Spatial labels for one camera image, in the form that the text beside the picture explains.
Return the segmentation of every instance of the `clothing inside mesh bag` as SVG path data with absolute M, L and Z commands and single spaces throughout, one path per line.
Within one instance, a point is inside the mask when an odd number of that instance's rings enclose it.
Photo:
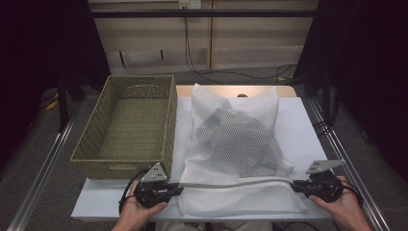
M 304 210 L 289 184 L 277 180 L 289 177 L 293 170 L 274 137 L 275 121 L 268 120 L 268 115 L 276 119 L 278 103 L 273 89 L 261 97 L 244 99 L 235 110 L 228 99 L 195 86 L 191 104 L 194 129 L 180 183 L 209 185 L 209 189 L 185 187 L 179 196 L 183 213 L 229 217 Z M 256 179 L 271 182 L 245 184 Z

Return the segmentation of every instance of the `power outlet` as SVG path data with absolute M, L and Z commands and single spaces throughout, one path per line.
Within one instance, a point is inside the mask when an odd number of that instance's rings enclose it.
M 179 0 L 179 9 L 189 9 L 190 0 Z
M 190 9 L 201 9 L 201 0 L 190 0 Z

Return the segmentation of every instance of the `black horizontal bar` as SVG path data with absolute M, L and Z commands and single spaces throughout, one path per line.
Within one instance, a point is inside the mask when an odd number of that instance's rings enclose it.
M 94 18 L 128 17 L 315 17 L 339 16 L 341 11 L 316 10 L 147 10 L 147 11 L 94 11 Z

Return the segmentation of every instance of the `human hand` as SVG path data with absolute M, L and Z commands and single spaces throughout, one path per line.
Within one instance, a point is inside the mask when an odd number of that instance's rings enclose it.
M 128 198 L 123 205 L 120 218 L 117 221 L 117 224 L 113 231 L 140 230 L 144 226 L 144 224 L 149 220 L 150 217 L 152 217 L 155 214 L 158 214 L 165 207 L 167 207 L 167 203 L 165 202 L 159 203 L 150 209 L 141 206 L 133 196 L 138 182 L 139 182 L 138 180 L 135 180 L 133 182 L 132 188 L 128 193 Z
M 343 176 L 338 176 L 337 178 L 341 181 L 345 181 L 345 177 Z M 356 196 L 350 190 L 344 189 L 342 196 L 331 203 L 327 203 L 314 195 L 309 196 L 309 199 L 315 202 L 320 208 L 329 212 L 338 223 L 348 230 L 371 230 L 358 204 Z

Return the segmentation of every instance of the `metal bracket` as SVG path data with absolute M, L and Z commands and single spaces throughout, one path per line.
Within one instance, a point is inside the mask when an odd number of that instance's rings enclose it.
M 149 171 L 147 171 L 146 174 L 144 174 L 140 181 L 142 183 L 147 183 L 165 180 L 167 180 L 167 175 L 165 174 L 165 171 L 163 170 L 160 163 L 157 163 Z
M 324 160 L 324 161 L 313 161 L 313 163 L 306 170 L 307 174 L 322 173 L 333 167 L 338 167 L 345 164 L 345 160 Z

